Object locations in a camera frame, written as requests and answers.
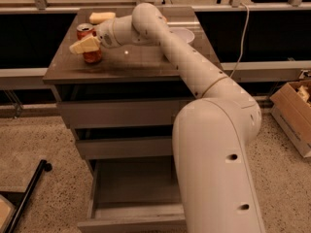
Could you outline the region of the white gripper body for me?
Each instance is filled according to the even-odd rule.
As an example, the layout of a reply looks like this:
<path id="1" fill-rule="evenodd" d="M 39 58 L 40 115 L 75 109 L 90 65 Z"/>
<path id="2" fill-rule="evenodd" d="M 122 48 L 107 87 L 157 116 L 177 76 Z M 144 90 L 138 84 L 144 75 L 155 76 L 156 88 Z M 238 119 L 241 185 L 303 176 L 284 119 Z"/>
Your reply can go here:
<path id="1" fill-rule="evenodd" d="M 105 48 L 112 48 L 114 46 L 112 24 L 113 21 L 111 19 L 108 19 L 97 24 L 95 27 L 96 36 Z"/>

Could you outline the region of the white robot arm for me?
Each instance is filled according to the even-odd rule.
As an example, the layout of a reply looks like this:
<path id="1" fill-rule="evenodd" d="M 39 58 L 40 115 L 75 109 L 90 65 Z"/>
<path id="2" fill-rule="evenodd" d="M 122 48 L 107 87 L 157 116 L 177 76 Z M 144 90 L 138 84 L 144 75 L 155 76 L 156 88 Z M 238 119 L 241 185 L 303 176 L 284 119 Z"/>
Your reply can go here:
<path id="1" fill-rule="evenodd" d="M 176 116 L 172 147 L 188 233 L 265 233 L 245 148 L 261 126 L 258 102 L 177 36 L 149 3 L 98 24 L 75 54 L 153 43 L 194 96 Z"/>

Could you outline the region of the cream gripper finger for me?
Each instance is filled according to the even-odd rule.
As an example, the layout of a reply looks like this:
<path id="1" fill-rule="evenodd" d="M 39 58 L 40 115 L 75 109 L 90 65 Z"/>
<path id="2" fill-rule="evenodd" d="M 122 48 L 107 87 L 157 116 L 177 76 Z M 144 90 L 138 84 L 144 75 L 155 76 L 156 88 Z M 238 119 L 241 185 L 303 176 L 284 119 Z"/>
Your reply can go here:
<path id="1" fill-rule="evenodd" d="M 86 52 L 97 51 L 100 49 L 100 41 L 92 34 L 84 36 L 81 40 L 75 42 L 69 47 L 69 50 L 74 54 L 82 54 Z"/>

